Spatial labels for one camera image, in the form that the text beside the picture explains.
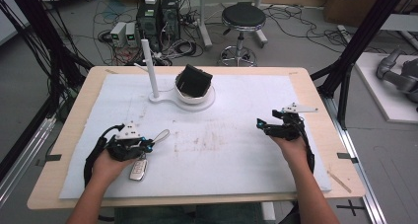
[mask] gray floor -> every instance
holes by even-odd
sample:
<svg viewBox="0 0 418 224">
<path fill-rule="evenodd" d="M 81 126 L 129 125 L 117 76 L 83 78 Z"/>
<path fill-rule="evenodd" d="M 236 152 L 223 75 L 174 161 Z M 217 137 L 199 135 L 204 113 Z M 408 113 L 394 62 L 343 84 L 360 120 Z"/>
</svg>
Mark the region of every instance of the gray floor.
<svg viewBox="0 0 418 224">
<path fill-rule="evenodd" d="M 134 8 L 134 2 L 122 3 L 117 0 L 69 0 L 59 3 L 63 20 L 74 36 L 77 47 L 95 65 L 110 64 L 108 48 L 98 41 L 95 44 L 91 39 L 97 37 L 100 31 L 111 29 L 110 24 L 100 24 L 103 23 L 105 15 L 103 12 L 127 11 L 119 18 L 120 21 L 126 21 L 134 16 Z M 206 16 L 214 14 L 209 23 L 220 23 L 221 12 L 217 12 L 219 10 L 222 10 L 220 5 L 207 7 Z M 296 12 L 299 9 L 289 8 L 288 11 Z M 315 23 L 315 33 L 323 34 L 325 30 L 336 30 L 336 25 L 323 21 L 320 9 L 302 9 L 302 13 L 302 18 Z M 332 50 L 305 37 L 291 37 L 284 34 L 283 31 L 296 36 L 306 35 L 310 26 L 303 25 L 298 19 L 279 20 L 278 23 L 280 28 L 271 19 L 267 20 L 263 32 L 269 43 L 264 48 L 259 47 L 253 36 L 246 36 L 244 44 L 255 51 L 259 66 L 304 67 L 310 73 L 314 73 L 334 62 L 344 49 L 344 46 L 331 44 L 325 37 L 316 37 L 313 40 L 325 44 Z M 208 25 L 213 47 L 204 51 L 199 57 L 175 59 L 174 65 L 185 63 L 196 66 L 216 65 L 221 50 L 227 45 L 234 45 L 238 36 L 235 32 L 222 36 L 224 30 L 225 27 L 219 25 Z M 353 28 L 348 30 L 350 33 L 356 31 Z M 395 33 L 380 32 L 371 46 L 390 52 L 401 45 L 407 53 L 416 54 L 416 50 L 403 39 L 394 36 Z M 367 48 L 367 51 L 376 52 L 371 47 Z M 46 77 L 19 37 L 14 37 L 0 46 L 0 65 L 2 68 L 0 119 L 3 121 L 0 158 L 3 159 L 46 99 L 47 90 Z M 31 211 L 26 206 L 42 169 L 35 165 L 35 161 L 43 158 L 61 126 L 62 124 L 58 122 L 36 155 L 33 164 L 0 209 L 1 223 L 62 223 L 70 213 L 71 210 Z M 414 172 L 418 155 L 416 132 L 418 127 L 416 124 L 386 122 L 356 70 L 353 70 L 350 85 L 347 127 L 387 223 L 418 223 L 418 175 Z M 337 207 L 348 206 L 347 199 L 329 201 L 341 223 L 369 223 L 367 213 L 362 209 L 364 206 L 362 201 L 360 199 L 350 201 L 352 205 L 360 208 L 353 211 Z M 280 220 L 289 209 L 288 202 L 276 202 L 277 220 Z"/>
</svg>

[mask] wooden table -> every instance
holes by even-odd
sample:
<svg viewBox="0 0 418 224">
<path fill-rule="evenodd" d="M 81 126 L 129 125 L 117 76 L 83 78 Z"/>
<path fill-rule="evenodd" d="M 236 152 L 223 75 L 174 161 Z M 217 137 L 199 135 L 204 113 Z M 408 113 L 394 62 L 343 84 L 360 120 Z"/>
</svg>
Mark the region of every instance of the wooden table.
<svg viewBox="0 0 418 224">
<path fill-rule="evenodd" d="M 157 74 L 178 74 L 184 67 L 156 67 Z M 213 75 L 283 75 L 289 76 L 299 103 L 318 108 L 316 113 L 305 113 L 311 134 L 316 143 L 324 167 L 331 181 L 332 191 L 326 198 L 361 197 L 365 194 L 362 182 L 350 159 L 339 159 L 337 153 L 346 153 L 332 121 L 319 97 L 310 75 L 304 68 L 283 67 L 202 67 Z M 136 67 L 95 67 L 93 68 L 70 112 L 56 144 L 51 151 L 61 154 L 60 161 L 47 162 L 28 200 L 30 209 L 72 208 L 77 199 L 60 199 L 66 171 L 75 146 L 83 132 L 84 125 L 108 74 L 144 74 Z M 132 197 L 106 198 L 102 206 L 197 204 L 240 201 L 278 201 L 295 199 L 294 193 L 262 193 L 246 195 L 201 195 L 184 197 Z"/>
</svg>

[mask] cable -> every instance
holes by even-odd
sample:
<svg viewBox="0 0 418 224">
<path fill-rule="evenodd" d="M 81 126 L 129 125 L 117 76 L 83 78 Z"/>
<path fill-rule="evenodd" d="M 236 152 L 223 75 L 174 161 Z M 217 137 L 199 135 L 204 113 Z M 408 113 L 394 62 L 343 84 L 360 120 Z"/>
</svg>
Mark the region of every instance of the cable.
<svg viewBox="0 0 418 224">
<path fill-rule="evenodd" d="M 199 54 L 195 55 L 197 52 L 197 48 L 201 50 Z M 197 44 L 195 41 L 179 39 L 175 41 L 169 49 L 167 49 L 167 53 L 164 54 L 161 58 L 162 59 L 174 59 L 179 58 L 182 56 L 189 56 L 189 57 L 197 57 L 203 54 L 203 48 Z"/>
<path fill-rule="evenodd" d="M 53 2 L 52 6 L 55 11 L 48 12 L 49 15 L 42 8 L 41 0 L 15 0 L 15 2 L 31 23 L 30 27 L 25 27 L 4 0 L 0 0 L 0 9 L 18 31 L 35 56 L 36 62 L 47 75 L 48 95 L 53 101 L 50 108 L 50 115 L 52 115 L 57 113 L 57 109 L 62 105 L 69 102 L 70 98 L 74 98 L 71 95 L 78 94 L 79 87 L 85 79 L 81 73 L 81 67 L 87 73 L 93 64 L 75 46 Z M 57 32 L 51 20 L 55 22 L 63 35 Z M 72 51 L 65 46 L 62 37 L 68 40 Z"/>
<path fill-rule="evenodd" d="M 321 45 L 335 52 L 342 52 L 342 50 L 336 50 L 331 47 L 328 47 L 327 45 L 323 43 L 315 41 L 314 38 L 325 37 L 328 39 L 329 42 L 331 42 L 334 45 L 345 46 L 343 35 L 339 31 L 325 30 L 322 34 L 317 34 L 315 32 L 315 30 L 317 29 L 316 24 L 314 24 L 311 21 L 303 19 L 302 18 L 303 10 L 299 7 L 288 6 L 285 8 L 278 8 L 278 7 L 274 7 L 273 5 L 270 5 L 269 7 L 263 9 L 263 11 L 266 11 L 268 13 L 266 14 L 266 17 L 268 19 L 273 20 L 277 24 L 279 29 L 287 36 L 306 38 L 315 44 Z M 291 19 L 296 19 L 303 25 L 306 25 L 309 27 L 309 29 L 307 30 L 304 36 L 298 36 L 298 35 L 293 35 L 293 34 L 288 33 L 287 31 L 283 29 L 283 27 L 279 23 L 279 20 L 291 20 Z"/>
</svg>

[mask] metal frame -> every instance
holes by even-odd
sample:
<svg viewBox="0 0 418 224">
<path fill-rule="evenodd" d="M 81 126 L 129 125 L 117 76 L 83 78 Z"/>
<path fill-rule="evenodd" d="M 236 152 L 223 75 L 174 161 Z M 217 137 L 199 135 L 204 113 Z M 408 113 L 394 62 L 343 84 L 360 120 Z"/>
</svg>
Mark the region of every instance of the metal frame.
<svg viewBox="0 0 418 224">
<path fill-rule="evenodd" d="M 33 161 L 39 149 L 42 147 L 46 138 L 49 136 L 52 128 L 56 122 L 55 116 L 45 118 L 39 126 L 35 135 L 32 137 L 26 149 L 21 153 L 13 167 L 9 170 L 7 176 L 0 184 L 0 209 L 9 198 L 12 191 L 15 189 L 19 180 L 25 174 L 29 165 Z"/>
<path fill-rule="evenodd" d="M 341 56 L 333 64 L 311 75 L 313 81 L 328 75 L 325 82 L 318 87 L 319 93 L 327 98 L 332 98 L 341 85 L 337 119 L 343 129 L 347 129 L 345 114 L 351 70 L 399 2 L 400 0 L 377 0 Z"/>
<path fill-rule="evenodd" d="M 364 205 L 368 211 L 369 217 L 372 223 L 375 224 L 383 224 L 386 223 L 384 219 L 384 215 L 382 212 L 381 207 L 379 206 L 378 200 L 376 199 L 375 193 L 373 192 L 372 186 L 369 183 L 369 180 L 366 176 L 366 173 L 363 169 L 362 163 L 358 158 L 356 148 L 348 134 L 348 131 L 343 128 L 337 120 L 337 105 L 335 104 L 333 99 L 328 99 L 326 97 L 321 97 L 323 104 L 328 110 L 328 113 L 334 123 L 335 129 L 337 130 L 338 134 L 340 135 L 341 141 L 344 144 L 347 152 L 350 154 L 350 158 L 356 158 L 358 161 L 357 163 L 353 164 L 354 168 L 357 171 L 357 174 L 360 177 L 360 180 L 363 183 L 363 186 L 366 188 L 366 195 L 362 197 Z"/>
</svg>

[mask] metal stool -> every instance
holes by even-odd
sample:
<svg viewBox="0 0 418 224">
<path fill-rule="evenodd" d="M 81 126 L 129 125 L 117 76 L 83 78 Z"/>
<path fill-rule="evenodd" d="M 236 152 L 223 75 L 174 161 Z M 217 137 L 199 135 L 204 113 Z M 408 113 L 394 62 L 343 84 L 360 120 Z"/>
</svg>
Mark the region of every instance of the metal stool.
<svg viewBox="0 0 418 224">
<path fill-rule="evenodd" d="M 238 3 L 226 8 L 222 12 L 222 23 L 230 30 L 240 31 L 237 46 L 228 46 L 221 52 L 220 61 L 224 65 L 240 66 L 240 62 L 247 66 L 257 66 L 257 58 L 249 48 L 243 47 L 244 32 L 255 32 L 260 30 L 265 24 L 264 13 L 250 4 Z"/>
</svg>

